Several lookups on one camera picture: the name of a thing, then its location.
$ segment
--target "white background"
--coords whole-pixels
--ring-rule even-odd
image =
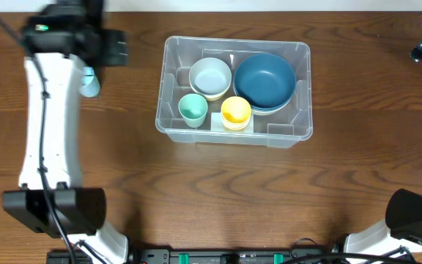
[[[422,0],[106,0],[108,11],[422,11]],[[55,0],[0,0],[0,12],[38,11]]]

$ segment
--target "green cup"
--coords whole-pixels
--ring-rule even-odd
[[[188,126],[197,128],[204,123],[208,103],[201,95],[189,94],[180,99],[179,112]]]

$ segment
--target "clear plastic container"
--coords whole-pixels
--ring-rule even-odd
[[[208,102],[209,110],[204,124],[199,128],[188,127],[178,111],[178,103],[184,95],[193,92],[188,80],[191,66],[200,59],[215,57],[231,68],[234,78],[239,64],[258,53],[281,56],[292,65],[297,84],[290,102],[274,114],[254,115],[253,129],[228,131],[216,128],[215,117],[221,112],[222,102],[235,96],[231,84],[229,91],[220,100]],[[160,132],[169,135],[174,142],[252,144],[288,148],[312,135],[311,97],[311,54],[305,43],[170,37],[164,49],[155,124]]]

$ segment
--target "wood grain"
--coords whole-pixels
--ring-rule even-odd
[[[4,14],[19,28],[29,14]],[[105,188],[108,220],[133,240],[174,248],[329,244],[384,217],[391,194],[422,194],[422,12],[111,13],[130,64],[84,99],[86,186]],[[311,47],[314,135],[288,150],[175,144],[154,124],[163,44],[172,35],[303,41]],[[1,209],[22,167],[22,50],[0,29],[0,263],[44,263],[61,241]]]

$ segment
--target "blue bowl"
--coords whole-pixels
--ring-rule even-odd
[[[234,90],[252,109],[272,111],[291,100],[296,75],[291,65],[273,54],[257,54],[244,60],[235,72]]]

